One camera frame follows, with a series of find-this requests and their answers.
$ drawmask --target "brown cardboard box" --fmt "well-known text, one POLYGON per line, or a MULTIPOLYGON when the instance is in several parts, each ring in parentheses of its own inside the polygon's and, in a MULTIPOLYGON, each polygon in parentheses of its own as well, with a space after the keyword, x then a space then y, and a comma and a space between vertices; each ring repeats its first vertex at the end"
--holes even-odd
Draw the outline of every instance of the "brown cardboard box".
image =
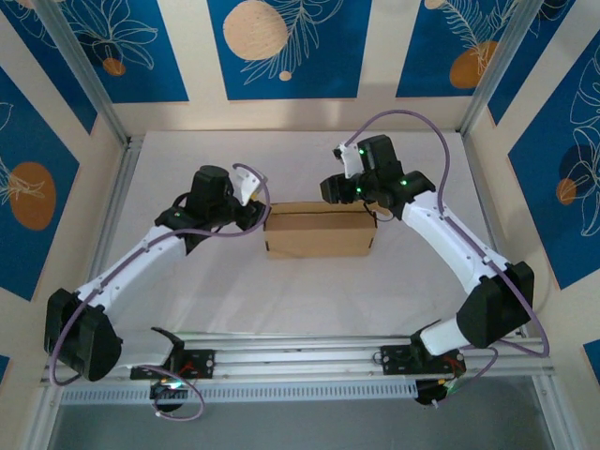
POLYGON ((376 231, 361 202, 274 203, 264 239, 271 258, 367 256, 376 231))

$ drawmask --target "metal corner post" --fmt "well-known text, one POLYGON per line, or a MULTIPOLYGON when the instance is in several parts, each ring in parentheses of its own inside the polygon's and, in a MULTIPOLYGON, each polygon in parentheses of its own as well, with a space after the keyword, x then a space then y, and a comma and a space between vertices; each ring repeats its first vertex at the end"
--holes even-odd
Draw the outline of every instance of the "metal corner post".
POLYGON ((111 99, 100 78, 61 12, 60 4, 53 0, 31 0, 31 3, 92 105, 104 117, 112 134, 123 144, 123 148, 127 148, 128 136, 125 128, 114 111, 111 99))
POLYGON ((458 130, 463 138, 471 132, 475 121, 488 105, 489 100, 513 60, 518 47, 523 38, 525 38, 533 19, 535 19, 540 7, 544 4, 544 0, 513 1, 518 1, 515 15, 508 25, 506 25, 506 30, 502 34, 500 43, 498 44, 498 50, 494 53, 486 71, 481 77, 481 81, 475 88, 469 108, 467 108, 460 122, 458 130))
POLYGON ((133 178, 142 150, 142 144, 143 137, 131 138, 126 152, 121 157, 119 171, 112 185, 111 198, 109 199, 104 220, 102 221, 100 236, 97 241, 96 251, 94 252, 94 259, 90 264, 87 279, 97 277, 106 268, 116 226, 121 217, 125 198, 128 195, 131 179, 133 178))

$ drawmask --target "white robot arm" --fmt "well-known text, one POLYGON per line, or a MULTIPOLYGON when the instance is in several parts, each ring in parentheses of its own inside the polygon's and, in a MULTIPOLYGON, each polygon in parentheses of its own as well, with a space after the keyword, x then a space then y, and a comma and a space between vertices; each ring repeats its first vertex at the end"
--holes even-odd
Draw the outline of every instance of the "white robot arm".
POLYGON ((175 200, 121 260, 75 292, 61 289, 51 296, 46 351, 89 381, 103 378, 115 367, 163 366, 171 360, 169 366, 177 368, 184 344, 174 335, 153 328, 120 330, 117 336, 113 323, 133 293, 149 288, 159 274, 213 234, 214 228, 234 222, 249 232, 260 226, 268 210, 251 197, 263 182, 264 177, 261 180, 257 173, 239 165, 232 179, 219 167, 202 166, 194 175, 190 192, 175 200), (180 206, 184 199, 185 206, 180 206))
POLYGON ((404 173, 387 136, 334 150, 344 173, 321 183, 329 203, 377 202, 420 234, 457 276, 467 300, 457 315, 412 336, 413 356, 426 361, 465 346, 486 348, 529 321, 499 268, 533 301, 533 271, 525 262, 511 264, 488 248, 439 199, 433 184, 420 172, 404 173))

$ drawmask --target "white table surface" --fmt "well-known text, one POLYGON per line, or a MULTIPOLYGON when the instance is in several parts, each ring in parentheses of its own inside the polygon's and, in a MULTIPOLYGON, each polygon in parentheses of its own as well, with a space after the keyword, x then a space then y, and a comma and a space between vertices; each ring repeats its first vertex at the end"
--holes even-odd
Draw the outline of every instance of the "white table surface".
MULTIPOLYGON (((361 139, 380 132, 365 133, 361 139)), ((438 184, 443 150, 431 132, 386 132, 405 172, 438 184)), ((244 162, 269 178, 273 202, 319 201, 319 184, 342 171, 331 150, 348 132, 165 131, 146 135, 109 263, 133 247, 189 190, 203 164, 244 162)), ((452 155, 444 200, 488 242, 462 140, 445 133, 452 155)), ((232 232, 234 226, 226 227, 232 232)), ((397 220, 380 223, 364 258, 269 260, 262 231, 211 238, 128 300, 117 328, 320 335, 410 334, 454 315, 466 296, 428 244, 397 220)))

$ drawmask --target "cable clip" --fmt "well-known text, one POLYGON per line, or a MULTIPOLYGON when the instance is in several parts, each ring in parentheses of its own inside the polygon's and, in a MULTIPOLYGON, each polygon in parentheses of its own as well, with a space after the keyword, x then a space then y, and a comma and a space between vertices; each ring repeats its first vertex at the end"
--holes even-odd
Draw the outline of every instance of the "cable clip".
POLYGON ((263 183, 266 183, 267 179, 262 173, 259 172, 259 174, 261 175, 262 180, 243 167, 235 168, 235 176, 232 178, 233 196, 242 204, 242 206, 246 206, 254 195, 263 190, 263 183))
POLYGON ((358 145, 351 143, 349 146, 343 142, 339 145, 339 157, 344 163, 344 174, 346 179, 350 179, 353 176, 360 174, 365 171, 363 161, 361 159, 358 145))
POLYGON ((94 280, 94 284, 92 285, 92 291, 96 291, 97 295, 100 295, 104 292, 104 288, 102 287, 102 277, 97 277, 94 280))

